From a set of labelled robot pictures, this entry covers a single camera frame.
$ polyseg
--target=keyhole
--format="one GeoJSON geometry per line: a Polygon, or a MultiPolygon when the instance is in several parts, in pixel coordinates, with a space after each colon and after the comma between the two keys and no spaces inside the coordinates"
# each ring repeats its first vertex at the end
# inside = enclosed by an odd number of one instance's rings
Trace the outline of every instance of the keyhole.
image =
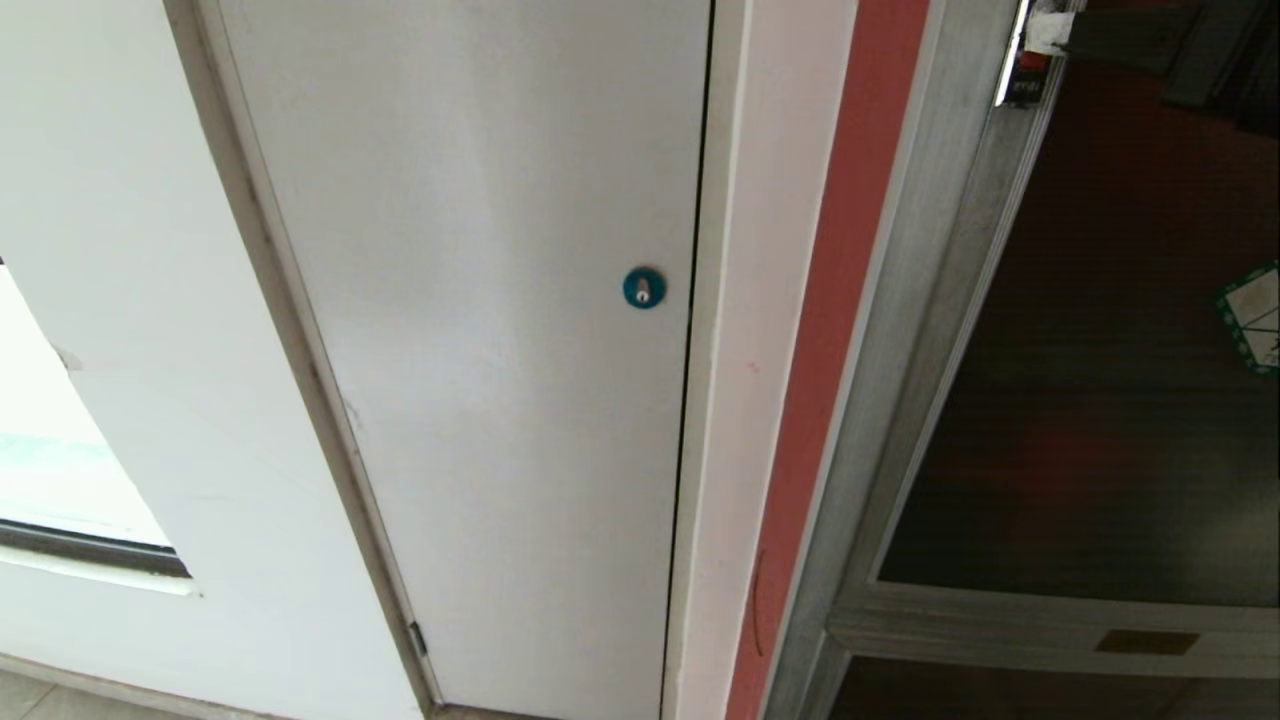
{"type": "Polygon", "coordinates": [[[653,268],[634,268],[622,281],[622,296],[627,305],[640,310],[657,307],[666,295],[667,281],[653,268]]]}

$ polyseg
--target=red wall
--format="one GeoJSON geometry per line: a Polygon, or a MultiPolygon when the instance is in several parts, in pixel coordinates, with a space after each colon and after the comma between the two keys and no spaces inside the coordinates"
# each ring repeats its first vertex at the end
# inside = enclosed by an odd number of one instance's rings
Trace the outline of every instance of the red wall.
{"type": "Polygon", "coordinates": [[[858,4],[726,720],[755,720],[760,714],[928,5],[858,4]]]}

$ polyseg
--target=sticker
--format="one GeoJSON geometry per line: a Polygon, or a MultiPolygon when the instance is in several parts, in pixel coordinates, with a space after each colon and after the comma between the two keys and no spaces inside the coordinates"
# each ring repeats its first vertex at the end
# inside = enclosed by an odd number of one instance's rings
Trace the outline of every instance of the sticker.
{"type": "Polygon", "coordinates": [[[1068,9],[1066,0],[1021,0],[1018,6],[1018,22],[1010,36],[1009,50],[1005,53],[1005,61],[1000,70],[1000,83],[996,88],[996,105],[1012,105],[1015,108],[1032,108],[1038,105],[1044,97],[1048,87],[1050,70],[1055,61],[1051,55],[1055,53],[1032,51],[1028,47],[1030,36],[1027,23],[1030,18],[1041,15],[1064,15],[1068,18],[1066,33],[1070,33],[1070,18],[1073,13],[1062,13],[1068,9]]]}
{"type": "Polygon", "coordinates": [[[1260,375],[1280,373],[1280,272],[1275,260],[1222,288],[1222,322],[1235,348],[1260,375]]]}

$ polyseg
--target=white wall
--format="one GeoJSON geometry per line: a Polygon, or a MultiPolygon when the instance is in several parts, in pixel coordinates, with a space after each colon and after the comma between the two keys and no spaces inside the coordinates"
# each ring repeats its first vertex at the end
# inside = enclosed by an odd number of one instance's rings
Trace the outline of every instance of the white wall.
{"type": "Polygon", "coordinates": [[[419,717],[161,3],[5,4],[0,67],[0,256],[198,589],[0,562],[0,653],[289,717],[419,717]]]}
{"type": "Polygon", "coordinates": [[[724,716],[855,6],[717,4],[668,719],[724,716]]]}

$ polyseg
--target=door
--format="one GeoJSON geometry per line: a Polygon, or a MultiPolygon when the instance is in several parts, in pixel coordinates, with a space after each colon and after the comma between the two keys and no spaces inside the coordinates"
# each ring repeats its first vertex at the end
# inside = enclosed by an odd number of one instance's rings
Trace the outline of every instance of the door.
{"type": "Polygon", "coordinates": [[[708,20],[221,5],[447,702],[658,716],[708,20]]]}

